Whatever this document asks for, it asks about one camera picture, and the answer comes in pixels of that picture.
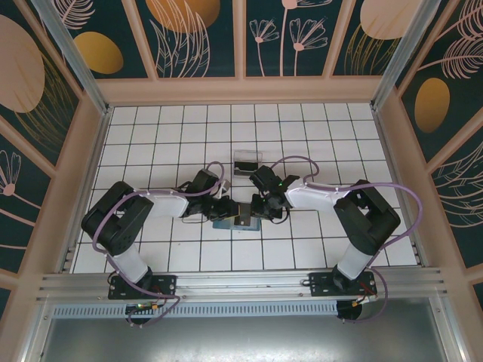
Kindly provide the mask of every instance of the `floral wallpaper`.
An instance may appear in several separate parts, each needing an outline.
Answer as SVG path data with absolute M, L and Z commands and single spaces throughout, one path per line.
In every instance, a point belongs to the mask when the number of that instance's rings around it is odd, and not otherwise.
M 50 181 L 0 135 L 0 269 L 18 273 Z
M 246 76 L 321 75 L 340 0 L 248 0 Z

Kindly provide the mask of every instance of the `metal bar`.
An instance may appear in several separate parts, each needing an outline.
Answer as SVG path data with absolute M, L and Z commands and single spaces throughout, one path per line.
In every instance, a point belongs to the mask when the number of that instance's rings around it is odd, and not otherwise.
M 75 246 L 75 240 L 78 237 L 81 228 L 81 220 L 85 215 L 85 209 L 89 202 L 89 196 L 91 195 L 91 185 L 93 184 L 96 176 L 97 165 L 99 164 L 100 156 L 103 151 L 103 141 L 106 138 L 111 117 L 112 109 L 109 108 L 108 112 L 101 117 L 100 122 L 97 125 L 96 136 L 94 138 L 94 143 L 89 155 L 88 169 L 78 189 L 74 213 L 70 218 L 69 225 L 67 226 L 66 238 L 64 239 L 63 249 L 60 253 L 61 257 L 59 260 L 57 260 L 55 269 L 56 272 L 61 272 L 63 270 L 69 248 Z
M 69 62 L 72 70 L 77 75 L 78 80 L 81 82 L 89 97 L 91 97 L 94 105 L 101 114 L 105 114 L 106 101 L 91 71 L 85 65 L 82 55 L 78 52 L 72 36 L 70 36 L 62 20 L 59 18 L 56 9 L 52 5 L 53 2 L 47 2 L 45 0 L 32 0 L 31 2 L 48 31 L 51 33 L 52 38 L 57 43 L 57 46 Z
M 396 48 L 394 55 L 392 56 L 389 64 L 384 71 L 383 77 L 377 86 L 376 92 L 373 97 L 373 107 L 378 110 L 386 98 L 394 88 L 394 84 L 398 80 L 402 70 L 406 66 L 406 63 L 411 58 L 412 53 L 416 49 L 423 37 L 426 27 L 431 22 L 432 17 L 438 10 L 438 6 L 441 0 L 424 0 L 421 2 L 416 14 L 411 21 L 411 24 L 406 31 L 405 36 Z
M 389 288 L 389 298 L 414 298 L 444 295 L 445 284 L 437 268 L 379 268 Z M 231 273 L 179 273 L 177 295 L 186 302 L 287 301 L 301 299 L 341 300 L 343 297 L 312 297 L 301 281 L 310 271 L 260 271 Z M 382 284 L 376 277 L 377 285 Z M 45 275 L 37 301 L 62 303 L 117 303 L 107 299 L 105 274 Z

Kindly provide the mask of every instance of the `purple cable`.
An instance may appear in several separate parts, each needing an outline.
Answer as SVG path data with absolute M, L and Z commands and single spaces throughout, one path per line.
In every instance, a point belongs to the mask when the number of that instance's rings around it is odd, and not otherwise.
M 377 317 L 379 317 L 386 310 L 387 298 L 389 296 L 389 291 L 387 290 L 386 280 L 383 278 L 383 276 L 381 275 L 381 273 L 379 273 L 378 270 L 376 270 L 375 268 L 370 268 L 370 270 L 373 271 L 374 274 L 376 274 L 379 277 L 380 281 L 383 282 L 383 286 L 384 286 L 384 303 L 383 303 L 383 306 L 381 307 L 381 309 L 375 315 L 372 315 L 372 316 L 370 316 L 368 318 L 361 319 L 359 321 L 358 320 L 348 321 L 350 323 L 357 324 L 357 323 L 365 323 L 365 322 L 373 321 L 374 319 L 376 319 Z
M 220 165 L 221 167 L 221 176 L 220 178 L 218 179 L 218 181 L 215 182 L 215 184 L 210 187 L 209 189 L 206 189 L 202 192 L 196 192 L 194 194 L 186 194 L 185 192 L 177 192 L 177 191 L 173 191 L 173 190 L 152 190 L 152 191 L 149 191 L 149 190 L 144 190 L 144 191 L 135 191 L 135 192 L 132 192 L 130 193 L 129 195 L 126 195 L 124 196 L 121 200 L 119 200 L 113 207 L 111 210 L 109 210 L 109 212 L 106 214 L 106 216 L 104 217 L 104 219 L 100 222 L 99 226 L 97 227 L 97 230 L 96 232 L 94 233 L 94 236 L 92 237 L 92 247 L 94 250 L 96 250 L 98 253 L 102 253 L 106 256 L 107 258 L 107 261 L 109 262 L 109 264 L 114 268 L 114 270 L 116 270 L 116 266 L 115 266 L 115 263 L 114 263 L 114 260 L 112 259 L 112 257 L 107 253 L 106 250 L 103 250 L 103 249 L 100 249 L 98 246 L 97 246 L 97 239 L 99 238 L 99 235 L 100 235 L 100 232 L 102 231 L 102 229 L 104 228 L 104 226 L 106 226 L 107 224 L 107 221 L 109 220 L 109 218 L 114 215 L 114 213 L 117 211 L 117 209 L 120 208 L 121 205 L 123 205 L 123 203 L 125 203 L 127 200 L 129 200 L 130 198 L 133 198 L 134 196 L 149 196 L 149 195 L 177 195 L 177 196 L 189 196 L 189 197 L 193 197 L 193 196 L 202 196 L 202 195 L 206 195 L 207 193 L 213 191 L 216 187 L 218 187 L 222 181 L 223 181 L 223 177 L 225 176 L 225 167 L 223 167 L 223 165 L 218 162 L 218 161 L 213 161 L 211 163 L 209 163 L 206 167 L 206 169 L 210 168 L 210 166 L 214 165 L 214 164 L 218 164 Z M 168 314 L 171 309 L 173 309 L 174 307 L 176 307 L 176 305 L 180 302 L 180 297 L 179 296 L 172 296 L 172 295 L 169 295 L 169 294 L 160 294 L 160 293 L 154 293 L 154 292 L 150 292 L 148 290 L 144 290 L 143 288 L 140 288 L 138 287 L 135 283 L 131 282 L 124 274 L 122 274 L 121 272 L 117 271 L 119 276 L 121 278 L 123 278 L 125 280 L 126 283 L 129 284 L 130 287 L 134 288 L 135 290 L 138 290 L 140 291 L 141 293 L 144 293 L 148 296 L 154 296 L 155 298 L 158 298 L 158 299 L 176 299 L 176 302 L 173 303 L 173 305 L 171 305 L 169 308 L 167 308 L 162 314 L 160 314 L 158 317 L 156 318 L 152 318 L 151 320 L 149 320 L 148 322 L 146 322 L 144 324 L 144 326 L 146 325 L 149 325 L 149 324 L 154 324 L 156 321 L 159 321 L 161 318 L 163 318 L 166 314 Z

